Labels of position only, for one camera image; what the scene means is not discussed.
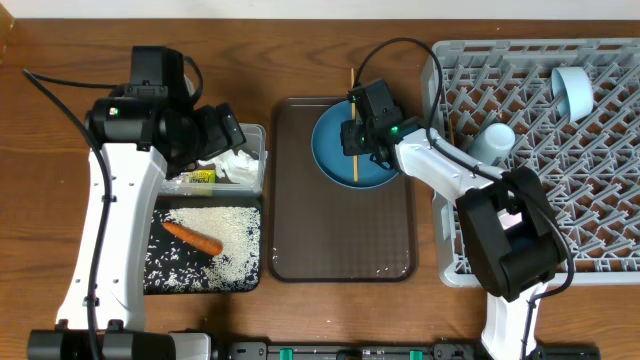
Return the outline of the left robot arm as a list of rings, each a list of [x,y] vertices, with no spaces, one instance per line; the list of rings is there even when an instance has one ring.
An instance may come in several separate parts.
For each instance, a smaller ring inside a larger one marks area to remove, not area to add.
[[[230,105],[107,97],[80,128],[97,145],[80,250],[56,325],[31,332],[28,358],[217,358],[206,333],[146,331],[143,272],[162,182],[244,143]]]

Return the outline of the yellow foil snack wrapper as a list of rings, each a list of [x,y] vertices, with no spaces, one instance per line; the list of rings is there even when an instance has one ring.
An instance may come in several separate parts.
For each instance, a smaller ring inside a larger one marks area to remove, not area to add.
[[[184,177],[184,182],[190,184],[212,184],[215,181],[216,171],[214,169],[194,170],[188,172]]]

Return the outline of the light blue white bowl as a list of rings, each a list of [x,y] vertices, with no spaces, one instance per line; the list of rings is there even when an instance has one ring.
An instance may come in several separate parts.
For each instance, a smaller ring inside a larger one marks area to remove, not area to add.
[[[558,104],[560,115],[568,115],[570,122],[577,122],[592,113],[593,88],[583,68],[554,68],[551,73],[551,88],[553,97],[560,99]]]

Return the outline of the white tissue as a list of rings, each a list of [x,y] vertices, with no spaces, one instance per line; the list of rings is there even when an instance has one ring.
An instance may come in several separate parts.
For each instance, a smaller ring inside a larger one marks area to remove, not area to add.
[[[217,182],[251,185],[258,179],[259,161],[243,150],[228,150],[198,165],[213,170]]]

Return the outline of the pink white cup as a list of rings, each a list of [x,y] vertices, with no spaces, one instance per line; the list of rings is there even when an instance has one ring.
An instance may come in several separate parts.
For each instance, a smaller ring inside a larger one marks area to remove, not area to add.
[[[522,215],[520,213],[509,214],[508,212],[501,211],[498,213],[498,220],[501,227],[507,230],[522,222]]]

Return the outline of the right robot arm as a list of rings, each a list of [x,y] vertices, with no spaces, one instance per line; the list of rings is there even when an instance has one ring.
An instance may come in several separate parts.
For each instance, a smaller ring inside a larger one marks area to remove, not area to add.
[[[529,168],[479,162],[417,122],[347,120],[343,152],[389,164],[454,203],[467,260],[487,292],[482,345],[494,359],[528,359],[538,304],[556,293],[548,283],[570,255],[541,181]]]

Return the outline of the dark blue plate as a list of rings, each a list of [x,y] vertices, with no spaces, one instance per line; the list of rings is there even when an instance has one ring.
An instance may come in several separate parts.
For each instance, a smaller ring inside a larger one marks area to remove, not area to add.
[[[343,154],[340,140],[341,123],[351,119],[351,105],[344,100],[332,105],[316,122],[311,147],[320,170],[332,181],[352,189],[380,187],[398,177],[398,171],[385,170],[364,154],[358,156],[358,181],[354,180],[353,157]]]

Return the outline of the light blue cup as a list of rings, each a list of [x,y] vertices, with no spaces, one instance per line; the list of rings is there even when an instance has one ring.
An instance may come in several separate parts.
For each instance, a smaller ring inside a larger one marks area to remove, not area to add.
[[[515,141],[515,132],[509,126],[495,123],[474,138],[467,153],[484,164],[495,165],[510,154]]]

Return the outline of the orange carrot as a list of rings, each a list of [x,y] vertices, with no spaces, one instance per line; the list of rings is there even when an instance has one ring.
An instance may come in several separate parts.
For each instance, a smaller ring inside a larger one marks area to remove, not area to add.
[[[211,256],[220,255],[223,251],[223,245],[220,241],[179,224],[164,222],[162,227],[183,242]]]

